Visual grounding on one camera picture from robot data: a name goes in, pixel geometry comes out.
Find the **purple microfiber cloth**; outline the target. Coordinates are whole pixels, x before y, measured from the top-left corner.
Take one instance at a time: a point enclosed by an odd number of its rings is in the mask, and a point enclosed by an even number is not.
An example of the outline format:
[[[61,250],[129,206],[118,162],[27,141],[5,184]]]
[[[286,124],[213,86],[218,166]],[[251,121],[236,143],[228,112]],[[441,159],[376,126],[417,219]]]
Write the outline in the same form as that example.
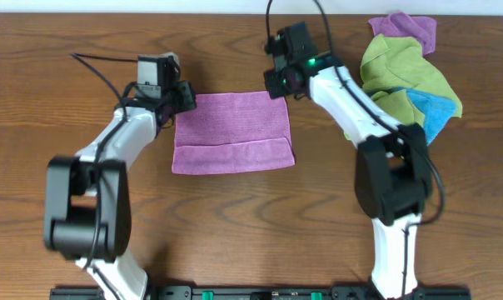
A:
[[[286,100],[268,92],[197,96],[177,116],[172,171],[183,175],[248,173],[296,163]]]

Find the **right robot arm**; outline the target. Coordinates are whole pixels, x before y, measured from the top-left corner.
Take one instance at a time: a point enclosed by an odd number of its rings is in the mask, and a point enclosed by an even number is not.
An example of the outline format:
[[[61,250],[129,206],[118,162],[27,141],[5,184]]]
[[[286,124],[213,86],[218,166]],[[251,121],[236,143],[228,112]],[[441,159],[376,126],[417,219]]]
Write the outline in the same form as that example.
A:
[[[332,52],[318,52],[306,24],[267,37],[274,67],[265,71],[271,98],[302,94],[325,109],[356,148],[355,194],[373,226],[371,282],[380,299],[411,299],[418,281],[410,261],[416,226],[432,193],[426,137],[379,108]]]

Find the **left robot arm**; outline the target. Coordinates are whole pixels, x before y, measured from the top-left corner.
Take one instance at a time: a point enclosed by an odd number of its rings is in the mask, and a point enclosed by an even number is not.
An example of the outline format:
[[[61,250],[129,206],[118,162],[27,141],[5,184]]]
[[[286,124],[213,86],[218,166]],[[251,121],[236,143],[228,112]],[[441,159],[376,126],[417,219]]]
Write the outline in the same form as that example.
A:
[[[141,55],[137,80],[115,92],[111,122],[73,156],[47,165],[43,240],[73,261],[96,287],[55,287],[52,299],[158,299],[128,247],[132,211],[127,173],[145,146],[169,128],[178,113],[196,108],[196,95],[182,81],[173,52]]]

